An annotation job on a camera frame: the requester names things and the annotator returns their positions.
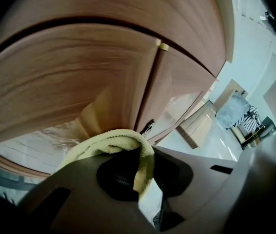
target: tiled floor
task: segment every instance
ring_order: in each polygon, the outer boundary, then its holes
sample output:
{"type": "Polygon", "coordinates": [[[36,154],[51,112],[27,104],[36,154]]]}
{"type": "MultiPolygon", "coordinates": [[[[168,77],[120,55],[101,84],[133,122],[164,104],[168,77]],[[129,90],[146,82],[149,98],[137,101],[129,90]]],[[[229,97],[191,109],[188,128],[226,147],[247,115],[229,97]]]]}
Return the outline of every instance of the tiled floor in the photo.
{"type": "Polygon", "coordinates": [[[202,147],[192,149],[177,130],[173,130],[158,146],[179,152],[237,161],[242,148],[230,130],[224,129],[215,118],[202,147]]]}
{"type": "Polygon", "coordinates": [[[68,151],[84,140],[72,121],[1,142],[0,155],[21,166],[52,174],[68,151]]]}

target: wooden cabinet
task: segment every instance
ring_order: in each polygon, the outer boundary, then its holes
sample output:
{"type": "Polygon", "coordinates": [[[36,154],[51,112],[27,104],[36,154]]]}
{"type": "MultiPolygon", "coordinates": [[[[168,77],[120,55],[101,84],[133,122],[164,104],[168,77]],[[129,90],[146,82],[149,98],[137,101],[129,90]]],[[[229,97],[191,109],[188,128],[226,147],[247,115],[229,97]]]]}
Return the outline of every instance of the wooden cabinet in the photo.
{"type": "Polygon", "coordinates": [[[215,0],[16,0],[0,22],[0,142],[72,120],[82,140],[153,119],[153,143],[225,59],[215,0]]]}
{"type": "Polygon", "coordinates": [[[211,74],[174,48],[170,47],[167,51],[160,49],[136,130],[142,131],[153,119],[155,124],[146,137],[151,142],[161,138],[176,128],[193,108],[194,102],[202,99],[214,81],[211,74]]]}
{"type": "Polygon", "coordinates": [[[187,52],[216,77],[226,61],[216,0],[17,0],[0,24],[6,41],[58,25],[100,22],[134,28],[187,52]]]}
{"type": "Polygon", "coordinates": [[[0,53],[0,141],[78,116],[89,137],[133,129],[158,45],[103,24],[53,27],[15,42],[0,53]]]}

